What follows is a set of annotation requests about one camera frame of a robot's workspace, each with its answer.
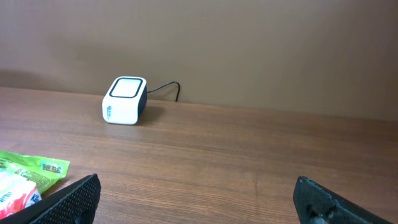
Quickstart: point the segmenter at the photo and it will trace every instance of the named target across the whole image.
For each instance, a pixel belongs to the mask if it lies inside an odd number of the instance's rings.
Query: logo on device
[[[106,108],[106,115],[107,115],[108,119],[111,117],[111,110],[112,110],[112,106],[108,106]]]

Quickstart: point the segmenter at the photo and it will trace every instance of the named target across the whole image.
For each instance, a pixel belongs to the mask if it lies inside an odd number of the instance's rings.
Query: white and pink package
[[[0,220],[41,199],[35,182],[0,169]]]

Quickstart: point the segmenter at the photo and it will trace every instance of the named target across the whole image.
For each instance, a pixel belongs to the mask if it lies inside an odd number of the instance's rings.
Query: green snack package
[[[0,169],[21,175],[36,183],[40,194],[67,176],[69,161],[41,156],[25,156],[0,151]]]

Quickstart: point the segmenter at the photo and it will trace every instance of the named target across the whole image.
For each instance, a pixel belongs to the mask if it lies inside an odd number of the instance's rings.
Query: snack bag
[[[69,161],[0,151],[0,169],[35,182],[40,194],[66,177],[68,167]]]
[[[41,199],[35,182],[0,169],[0,220]]]

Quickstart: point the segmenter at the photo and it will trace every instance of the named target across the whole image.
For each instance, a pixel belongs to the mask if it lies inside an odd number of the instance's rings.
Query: brown wooden surface
[[[96,223],[299,223],[300,175],[398,223],[397,123],[149,101],[123,126],[102,98],[0,88],[1,149],[71,162],[45,195],[97,173]]]

